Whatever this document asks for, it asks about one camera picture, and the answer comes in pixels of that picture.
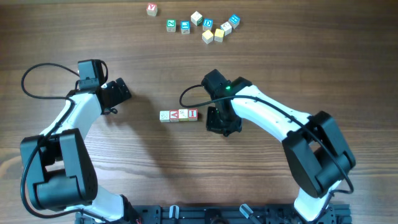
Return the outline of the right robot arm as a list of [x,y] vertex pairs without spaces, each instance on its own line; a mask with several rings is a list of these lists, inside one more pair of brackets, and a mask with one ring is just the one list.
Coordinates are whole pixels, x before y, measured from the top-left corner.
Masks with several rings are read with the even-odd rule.
[[240,132],[246,119],[282,143],[291,174],[300,187],[294,209],[307,222],[325,216],[332,196],[356,165],[351,149],[334,118],[289,108],[263,94],[249,80],[225,79],[213,70],[202,87],[211,97],[206,128],[229,136]]

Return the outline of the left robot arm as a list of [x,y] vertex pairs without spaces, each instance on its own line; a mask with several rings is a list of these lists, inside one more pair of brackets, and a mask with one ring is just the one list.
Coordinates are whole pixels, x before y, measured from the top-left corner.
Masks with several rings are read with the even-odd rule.
[[39,218],[79,213],[100,223],[128,223],[127,199],[98,185],[84,139],[101,116],[116,114],[118,104],[131,98],[122,78],[108,81],[109,70],[99,59],[78,62],[75,87],[62,97],[65,107],[40,134],[20,144],[24,170],[21,200]]

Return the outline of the plain wooden picture block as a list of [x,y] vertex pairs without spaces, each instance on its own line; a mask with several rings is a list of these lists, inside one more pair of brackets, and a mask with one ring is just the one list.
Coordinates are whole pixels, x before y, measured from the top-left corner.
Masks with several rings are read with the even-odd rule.
[[179,109],[178,110],[178,119],[179,121],[188,121],[188,109]]

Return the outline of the red A letter block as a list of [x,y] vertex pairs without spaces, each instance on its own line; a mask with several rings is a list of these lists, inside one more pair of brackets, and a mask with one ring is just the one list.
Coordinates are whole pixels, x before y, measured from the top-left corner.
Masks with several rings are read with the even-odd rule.
[[179,110],[170,110],[169,120],[170,122],[179,122]]

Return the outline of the red I letter block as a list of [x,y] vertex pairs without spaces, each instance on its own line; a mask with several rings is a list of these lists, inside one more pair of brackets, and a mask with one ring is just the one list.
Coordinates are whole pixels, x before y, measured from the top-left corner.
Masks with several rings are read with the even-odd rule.
[[198,120],[198,110],[196,108],[188,109],[188,120],[197,121]]

